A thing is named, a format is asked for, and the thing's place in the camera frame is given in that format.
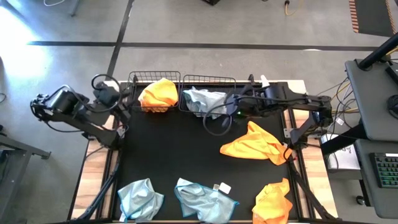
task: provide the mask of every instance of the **black floor stripe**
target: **black floor stripe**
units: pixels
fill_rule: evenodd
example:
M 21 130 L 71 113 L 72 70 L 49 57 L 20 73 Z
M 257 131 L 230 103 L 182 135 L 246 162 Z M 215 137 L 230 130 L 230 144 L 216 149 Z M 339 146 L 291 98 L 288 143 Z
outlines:
M 81 42 L 81 41 L 30 41 L 34 46 L 68 46 L 68 47 L 114 47 L 116 42 Z
M 113 49 L 111 61 L 109 63 L 109 67 L 108 67 L 108 71 L 106 72 L 109 76 L 113 76 L 114 68 L 116 66 L 116 61 L 118 60 L 118 57 L 119 57 L 119 52 L 120 52 L 121 44 L 122 44 L 122 41 L 124 38 L 124 34 L 126 33 L 126 27 L 127 27 L 127 23 L 129 22 L 130 12 L 131 12 L 133 3 L 134 3 L 134 0 L 129 0 L 129 2 L 127 3 L 126 11 L 124 12 L 122 25 L 120 26 L 118 39 L 116 40 L 116 46 Z
M 175 48 L 175 49 L 253 49 L 253 50 L 329 50 L 373 51 L 378 47 L 317 46 L 317 45 L 268 45 L 268 44 L 196 44 L 196 43 L 122 43 L 122 47 Z

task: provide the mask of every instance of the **microfiber towel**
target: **microfiber towel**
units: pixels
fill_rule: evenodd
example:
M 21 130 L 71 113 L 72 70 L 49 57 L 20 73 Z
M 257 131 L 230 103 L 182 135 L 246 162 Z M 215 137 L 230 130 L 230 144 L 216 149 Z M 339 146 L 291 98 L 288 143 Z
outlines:
M 281 165 L 286 160 L 284 152 L 286 148 L 277 138 L 260 128 L 254 122 L 248 122 L 248 133 L 235 141 L 221 147 L 220 153 L 243 159 L 269 159 L 275 165 Z M 292 153 L 288 149 L 286 158 Z
M 253 224 L 286 224 L 293 204 L 285 198 L 289 192 L 289 181 L 266 185 L 256 196 L 252 209 Z
M 197 213 L 207 223 L 228 223 L 238 202 L 217 190 L 179 178 L 174 193 L 181 203 L 182 215 Z
M 145 112 L 166 112 L 167 107 L 174 106 L 178 101 L 177 88 L 173 82 L 162 78 L 149 84 L 139 95 L 138 100 Z
M 191 90 L 182 91 L 182 95 L 187 102 L 187 107 L 192 112 L 207 113 L 215 106 L 222 105 L 226 98 L 226 93 L 209 92 L 208 90 L 197 90 L 192 87 Z M 212 111 L 212 113 L 226 114 L 226 107 L 222 106 Z M 211 118 L 216 119 L 219 114 L 211 115 Z M 195 113 L 197 117 L 203 117 L 204 114 Z
M 150 179 L 137 180 L 118 190 L 124 222 L 130 218 L 139 222 L 151 221 L 163 203 L 164 196 L 156 193 Z

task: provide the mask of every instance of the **orange cloth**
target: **orange cloth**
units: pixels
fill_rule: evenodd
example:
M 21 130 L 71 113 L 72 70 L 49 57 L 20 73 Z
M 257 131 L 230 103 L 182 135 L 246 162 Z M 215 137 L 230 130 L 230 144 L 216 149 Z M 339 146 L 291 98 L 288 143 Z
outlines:
M 178 93 L 173 82 L 162 78 L 148 85 L 139 95 L 138 100 L 145 112 L 166 112 L 168 106 L 174 106 L 178 101 Z
M 235 141 L 221 147 L 220 153 L 244 159 L 269 159 L 275 165 L 281 165 L 286 160 L 286 148 L 273 135 L 260 128 L 252 121 L 248 122 L 248 133 Z M 288 149 L 286 158 L 292 153 Z
M 289 192 L 289 181 L 268 184 L 256 196 L 252 209 L 253 224 L 286 224 L 293 204 L 285 198 Z

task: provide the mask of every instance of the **wire basket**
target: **wire basket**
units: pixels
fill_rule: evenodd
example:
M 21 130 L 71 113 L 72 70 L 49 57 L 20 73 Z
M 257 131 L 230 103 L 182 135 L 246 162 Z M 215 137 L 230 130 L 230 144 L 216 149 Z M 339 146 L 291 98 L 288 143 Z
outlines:
M 212 76 L 204 76 L 204 75 L 185 75 L 181 82 L 181 90 L 180 90 L 180 103 L 178 108 L 180 111 L 193 113 L 196 116 L 204 116 L 206 112 L 196 112 L 190 111 L 187 106 L 187 101 L 183 95 L 184 90 L 191 90 L 192 87 L 195 87 L 197 90 L 208 90 L 210 92 L 222 92 L 226 93 L 228 96 L 230 93 L 235 92 L 236 89 L 236 80 L 234 78 L 228 77 L 212 77 Z M 219 116 L 224 115 L 225 113 L 209 113 L 209 116 Z
M 181 74 L 176 71 L 135 71 L 129 74 L 127 81 L 127 89 L 131 88 L 131 94 L 127 99 L 127 105 L 131 108 L 131 111 L 142 111 L 142 112 L 166 112 L 174 110 L 178 106 L 178 102 L 173 106 L 141 106 L 141 102 L 138 100 L 139 95 L 142 93 L 144 88 L 149 84 L 159 81 L 162 78 L 166 78 L 171 82 L 174 82 L 177 88 L 178 96 L 180 96 L 180 80 Z

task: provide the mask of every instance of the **computer keyboard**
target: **computer keyboard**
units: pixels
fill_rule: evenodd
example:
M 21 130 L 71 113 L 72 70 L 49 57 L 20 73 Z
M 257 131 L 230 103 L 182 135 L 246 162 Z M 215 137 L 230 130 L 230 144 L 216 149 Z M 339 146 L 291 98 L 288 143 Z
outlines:
M 380 188 L 398 189 L 398 154 L 370 153 Z

